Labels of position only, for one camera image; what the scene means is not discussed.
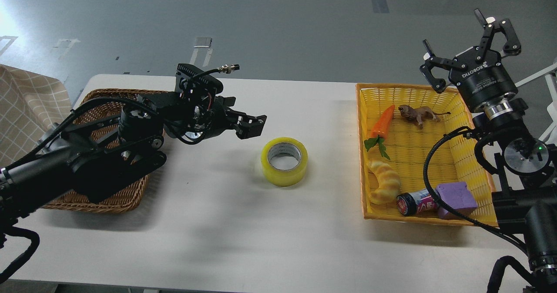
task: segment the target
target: yellow tape roll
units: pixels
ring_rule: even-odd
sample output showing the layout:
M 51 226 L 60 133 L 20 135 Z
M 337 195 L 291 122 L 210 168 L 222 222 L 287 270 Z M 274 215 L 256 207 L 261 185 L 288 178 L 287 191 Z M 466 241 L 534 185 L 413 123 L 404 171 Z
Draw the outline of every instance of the yellow tape roll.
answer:
M 271 165 L 276 156 L 291 155 L 298 164 L 289 170 L 281 170 Z M 308 151 L 303 144 L 293 138 L 275 138 L 265 145 L 261 152 L 263 174 L 269 182 L 276 186 L 291 186 L 298 183 L 306 174 Z

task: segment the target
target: beige fabric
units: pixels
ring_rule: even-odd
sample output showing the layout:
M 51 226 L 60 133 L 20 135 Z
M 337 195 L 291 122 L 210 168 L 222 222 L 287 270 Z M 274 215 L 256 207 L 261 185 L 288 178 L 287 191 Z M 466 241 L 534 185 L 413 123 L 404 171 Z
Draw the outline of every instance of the beige fabric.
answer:
M 30 152 L 70 110 L 61 81 L 0 64 L 0 167 Z

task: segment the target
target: yellow plastic basket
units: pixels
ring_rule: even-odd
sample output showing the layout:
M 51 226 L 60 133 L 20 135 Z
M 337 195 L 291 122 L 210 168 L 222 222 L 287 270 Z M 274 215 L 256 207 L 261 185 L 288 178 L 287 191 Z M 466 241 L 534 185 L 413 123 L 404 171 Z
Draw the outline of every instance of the yellow plastic basket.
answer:
M 446 226 L 471 226 L 466 220 L 443 220 L 437 212 L 424 212 L 416 216 L 403 216 L 396 209 L 396 203 L 375 205 L 369 201 L 369 194 L 378 187 L 378 182 L 367 166 L 368 153 L 363 146 L 370 130 L 381 113 L 390 105 L 402 104 L 412 108 L 429 106 L 434 112 L 447 112 L 440 116 L 441 122 L 424 120 L 420 130 L 416 125 L 406 121 L 395 110 L 389 136 L 385 141 L 391 158 L 386 160 L 400 175 L 402 182 L 400 193 L 416 192 L 424 188 L 423 162 L 430 149 L 446 134 L 461 126 L 473 127 L 472 116 L 463 102 L 458 90 L 448 88 L 437 94 L 428 85 L 415 84 L 357 84 L 358 134 L 360 142 L 360 182 L 362 186 L 362 209 L 365 219 L 395 220 L 442 224 Z M 478 208 L 470 215 L 483 223 L 497 226 L 493 211 L 491 192 L 495 190 L 491 175 L 486 172 L 474 157 L 474 140 L 454 138 L 436 151 L 429 165 L 429 181 L 435 187 L 443 182 L 460 182 L 468 184 L 468 189 L 478 203 Z

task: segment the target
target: brown wicker basket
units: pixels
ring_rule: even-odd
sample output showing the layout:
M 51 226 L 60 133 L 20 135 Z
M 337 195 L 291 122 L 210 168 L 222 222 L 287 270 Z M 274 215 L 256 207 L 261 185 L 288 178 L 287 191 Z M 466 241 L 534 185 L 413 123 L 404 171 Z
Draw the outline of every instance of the brown wicker basket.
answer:
M 148 91 L 141 89 L 116 89 L 116 88 L 104 88 L 95 89 L 85 96 L 82 103 L 93 99 L 95 97 L 110 96 L 110 97 L 123 97 L 135 100 L 137 94 L 140 93 L 158 93 L 164 91 Z M 84 124 L 86 122 L 98 120 L 111 115 L 116 115 L 121 112 L 123 104 L 117 102 L 111 102 L 104 104 L 102 106 L 96 107 L 89 112 L 85 113 L 79 117 L 74 123 Z M 99 129 L 91 134 L 94 140 L 101 138 L 104 134 L 116 128 L 117 125 L 112 125 L 106 128 Z M 117 140 L 108 145 L 109 148 L 117 146 Z M 128 212 L 136 208 L 141 202 L 143 197 L 143 192 L 145 192 L 145 187 L 149 180 L 149 175 L 140 178 L 127 188 L 124 188 L 117 194 L 114 194 L 110 198 L 103 200 L 99 204 L 92 204 L 85 195 L 77 194 L 71 191 L 64 196 L 57 198 L 50 203 L 43 206 L 46 209 L 64 209 L 64 210 L 77 210 L 80 212 L 91 212 L 91 213 L 123 213 Z

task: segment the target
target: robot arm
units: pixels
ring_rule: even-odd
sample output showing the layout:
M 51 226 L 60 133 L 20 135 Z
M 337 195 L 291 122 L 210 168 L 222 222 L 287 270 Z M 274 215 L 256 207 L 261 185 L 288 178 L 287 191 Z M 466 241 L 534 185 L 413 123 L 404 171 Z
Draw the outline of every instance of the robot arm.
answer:
M 0 249 L 5 235 L 25 237 L 30 247 L 0 273 L 6 281 L 36 251 L 39 238 L 32 231 L 14 227 L 59 196 L 75 190 L 98 203 L 157 170 L 167 160 L 159 149 L 163 130 L 186 144 L 235 130 L 240 139 L 259 136 L 267 116 L 249 116 L 232 110 L 235 97 L 221 97 L 222 83 L 213 72 L 239 69 L 224 65 L 203 72 L 190 64 L 179 64 L 174 92 L 140 94 L 137 101 L 99 97 L 72 111 L 40 139 L 32 152 L 0 172 Z M 104 103 L 123 104 L 119 115 L 75 125 L 74 120 Z M 92 132 L 113 127 L 99 140 Z
M 554 292 L 557 290 L 557 186 L 551 179 L 556 177 L 557 149 L 553 144 L 547 145 L 533 138 L 523 122 L 527 104 L 521 98 L 513 99 L 518 89 L 501 63 L 504 57 L 521 52 L 510 20 L 496 20 L 493 17 L 485 19 L 478 9 L 475 14 L 484 29 L 480 44 L 459 53 L 453 59 L 436 57 L 429 43 L 424 40 L 427 53 L 420 71 L 432 88 L 442 93 L 447 83 L 444 79 L 433 77 L 431 70 L 434 67 L 448 70 L 448 79 L 457 87 L 468 110 L 479 113 L 473 119 L 475 129 L 456 130 L 434 146 L 424 163 L 424 182 L 430 190 L 427 167 L 441 144 L 458 135 L 478 140 L 475 146 L 476 160 L 489 173 L 498 174 L 501 182 L 502 191 L 492 194 L 499 229 L 452 210 L 454 214 L 504 238 L 527 253 L 532 273 L 528 274 L 523 267 L 523 271 L 517 271 L 538 292 Z M 496 33 L 502 33 L 507 39 L 500 52 L 491 49 Z M 492 166 L 482 152 L 484 146 L 494 142 L 503 150 L 501 154 L 495 154 L 496 166 Z M 507 183 L 505 170 L 517 174 L 525 189 L 512 190 Z M 440 203 L 452 212 L 442 200 Z M 513 234 L 523 234 L 525 242 Z M 501 283 L 501 266 L 504 269 L 505 262 L 517 269 L 517 264 L 511 259 L 498 261 L 492 278 L 499 279 L 494 279 L 494 283 Z

